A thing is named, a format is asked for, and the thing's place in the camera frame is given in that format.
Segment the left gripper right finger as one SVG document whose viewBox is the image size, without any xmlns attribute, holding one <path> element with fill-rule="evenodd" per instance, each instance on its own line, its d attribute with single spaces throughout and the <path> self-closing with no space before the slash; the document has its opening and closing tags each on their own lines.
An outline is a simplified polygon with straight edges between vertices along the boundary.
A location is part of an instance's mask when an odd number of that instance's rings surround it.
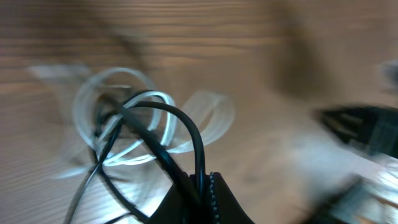
<svg viewBox="0 0 398 224">
<path fill-rule="evenodd" d="M 212 223 L 254 224 L 219 172 L 211 172 L 208 176 L 206 203 Z"/>
</svg>

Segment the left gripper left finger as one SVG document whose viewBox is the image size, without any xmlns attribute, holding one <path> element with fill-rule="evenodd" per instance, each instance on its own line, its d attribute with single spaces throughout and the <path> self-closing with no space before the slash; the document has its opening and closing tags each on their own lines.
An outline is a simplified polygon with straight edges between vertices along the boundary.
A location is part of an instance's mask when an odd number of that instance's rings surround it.
<svg viewBox="0 0 398 224">
<path fill-rule="evenodd" d="M 185 201 L 175 184 L 172 184 L 163 201 L 150 216 L 148 224 L 202 224 L 205 223 L 205 185 L 200 195 L 201 207 Z"/>
</svg>

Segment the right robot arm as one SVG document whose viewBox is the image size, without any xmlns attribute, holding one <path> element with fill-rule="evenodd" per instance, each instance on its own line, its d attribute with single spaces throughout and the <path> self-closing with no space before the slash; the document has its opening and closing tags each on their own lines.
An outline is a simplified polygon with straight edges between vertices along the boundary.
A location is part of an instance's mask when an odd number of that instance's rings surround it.
<svg viewBox="0 0 398 224">
<path fill-rule="evenodd" d="M 362 174 L 324 195 L 304 223 L 397 223 L 397 108 L 346 105 L 313 110 L 303 116 L 315 130 L 309 140 L 337 145 L 362 158 Z"/>
</svg>

